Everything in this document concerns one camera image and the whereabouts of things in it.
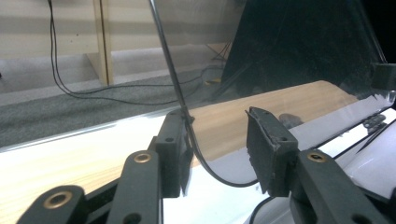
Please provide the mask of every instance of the transparent plastic sheet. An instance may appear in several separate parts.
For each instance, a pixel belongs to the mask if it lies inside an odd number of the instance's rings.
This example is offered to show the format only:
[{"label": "transparent plastic sheet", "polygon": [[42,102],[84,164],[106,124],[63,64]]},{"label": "transparent plastic sheet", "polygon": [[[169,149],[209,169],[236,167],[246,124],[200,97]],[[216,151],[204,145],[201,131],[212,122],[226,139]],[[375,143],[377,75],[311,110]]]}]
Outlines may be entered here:
[{"label": "transparent plastic sheet", "polygon": [[[393,135],[395,135],[396,114],[392,109],[388,109],[381,114],[387,117],[384,122],[388,125],[376,133],[364,135],[359,142],[348,148],[338,148],[338,152],[335,154],[329,151],[331,148],[327,147],[327,144],[319,149],[333,155],[337,163],[357,186],[377,195],[376,197],[389,200],[391,191],[395,186],[393,183],[395,180],[392,172],[381,171],[394,170],[392,169],[394,163],[390,161],[394,160],[394,153],[392,153],[394,141],[392,140],[394,139]],[[348,133],[357,134],[357,132],[360,132],[359,129],[364,130],[363,124],[359,126],[349,130]],[[290,211],[290,198],[265,199],[257,205],[245,223],[294,223]]]},{"label": "transparent plastic sheet", "polygon": [[[250,106],[272,112],[304,150],[394,101],[370,87],[373,64],[386,61],[358,1],[151,3],[181,103],[194,117],[198,158],[223,183],[256,179],[245,147]],[[184,64],[187,57],[195,63]]]}]

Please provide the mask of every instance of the brass screw insert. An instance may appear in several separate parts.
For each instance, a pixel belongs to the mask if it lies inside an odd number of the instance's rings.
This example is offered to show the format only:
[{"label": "brass screw insert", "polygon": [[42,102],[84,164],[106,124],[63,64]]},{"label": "brass screw insert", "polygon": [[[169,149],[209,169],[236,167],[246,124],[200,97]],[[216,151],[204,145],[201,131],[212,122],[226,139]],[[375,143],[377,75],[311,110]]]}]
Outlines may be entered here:
[{"label": "brass screw insert", "polygon": [[44,207],[48,209],[55,209],[68,203],[72,199],[73,193],[70,191],[61,191],[54,193],[44,201]]},{"label": "brass screw insert", "polygon": [[308,159],[311,161],[315,161],[315,162],[325,162],[326,161],[326,157],[324,157],[323,155],[317,153],[317,152],[311,152],[308,154]]},{"label": "brass screw insert", "polygon": [[139,163],[148,162],[149,160],[151,160],[151,155],[148,153],[141,153],[134,157],[134,161]]}]

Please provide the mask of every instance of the floor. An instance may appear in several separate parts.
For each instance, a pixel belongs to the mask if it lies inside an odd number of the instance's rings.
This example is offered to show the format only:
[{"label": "floor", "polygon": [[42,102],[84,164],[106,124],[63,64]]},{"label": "floor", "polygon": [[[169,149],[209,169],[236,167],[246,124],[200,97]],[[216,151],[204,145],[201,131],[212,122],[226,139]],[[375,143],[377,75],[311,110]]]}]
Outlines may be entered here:
[{"label": "floor", "polygon": [[[176,47],[172,48],[172,53],[177,59],[178,71],[202,69],[217,55],[205,45]],[[115,85],[152,84],[161,87],[117,88],[89,97],[155,104],[176,100],[172,86],[163,86],[172,81],[162,49],[112,52],[112,60]],[[68,89],[83,91],[102,87],[85,55],[60,56],[58,64],[60,76]],[[0,148],[177,106],[177,102],[143,106],[74,99],[56,86],[50,57],[0,60],[0,72]],[[191,78],[188,75],[180,80]],[[200,79],[195,78],[183,87],[188,91],[199,83]]]}]

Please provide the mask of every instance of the wooden table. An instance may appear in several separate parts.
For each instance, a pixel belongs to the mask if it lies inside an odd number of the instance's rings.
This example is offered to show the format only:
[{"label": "wooden table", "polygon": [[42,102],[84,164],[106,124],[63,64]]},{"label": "wooden table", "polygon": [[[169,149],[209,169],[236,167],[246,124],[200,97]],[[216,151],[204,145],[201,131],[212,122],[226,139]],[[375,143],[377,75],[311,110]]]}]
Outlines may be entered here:
[{"label": "wooden table", "polygon": [[[215,159],[245,145],[245,110],[250,106],[276,116],[290,113],[307,122],[356,101],[334,85],[319,81],[204,106],[191,114],[200,149],[207,158]],[[89,193],[118,178],[128,155],[147,149],[163,119],[126,119],[95,132],[0,153],[0,223],[15,223],[40,194],[54,187],[79,185]]]},{"label": "wooden table", "polygon": [[126,119],[103,130],[0,153],[0,223],[16,223],[42,193],[79,185],[89,193],[120,177],[125,159],[148,148],[164,116]]},{"label": "wooden table", "polygon": [[214,160],[246,145],[248,116],[256,106],[273,113],[292,114],[308,122],[358,99],[326,81],[317,81],[279,91],[241,98],[191,110],[199,148],[207,160]]}]

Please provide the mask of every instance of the wooden surface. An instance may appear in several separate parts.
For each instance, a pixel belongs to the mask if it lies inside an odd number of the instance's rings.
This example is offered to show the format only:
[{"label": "wooden surface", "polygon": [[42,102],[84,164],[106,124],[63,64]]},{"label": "wooden surface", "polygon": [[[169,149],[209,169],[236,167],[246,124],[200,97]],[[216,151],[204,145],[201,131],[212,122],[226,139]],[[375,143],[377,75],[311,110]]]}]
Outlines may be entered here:
[{"label": "wooden surface", "polygon": [[241,98],[191,110],[198,146],[208,160],[214,160],[246,145],[250,106],[272,112],[277,118],[287,113],[302,122],[317,119],[357,98],[326,81]]},{"label": "wooden surface", "polygon": [[[98,52],[92,1],[52,0],[59,55]],[[0,59],[50,56],[48,1],[0,1]]]},{"label": "wooden surface", "polygon": [[[245,145],[245,110],[252,105],[307,122],[356,101],[320,81],[197,108],[191,114],[200,149],[215,159]],[[79,185],[89,193],[118,178],[128,155],[147,149],[163,119],[126,120],[100,131],[0,153],[0,223],[15,223],[34,199],[54,187]]]},{"label": "wooden surface", "polygon": [[98,53],[87,54],[96,75],[102,84],[113,84],[113,64],[111,60],[110,34],[108,28],[108,1],[93,0]]},{"label": "wooden surface", "polygon": [[0,223],[16,223],[42,193],[79,185],[89,193],[120,176],[125,159],[146,150],[164,117],[0,153]]}]

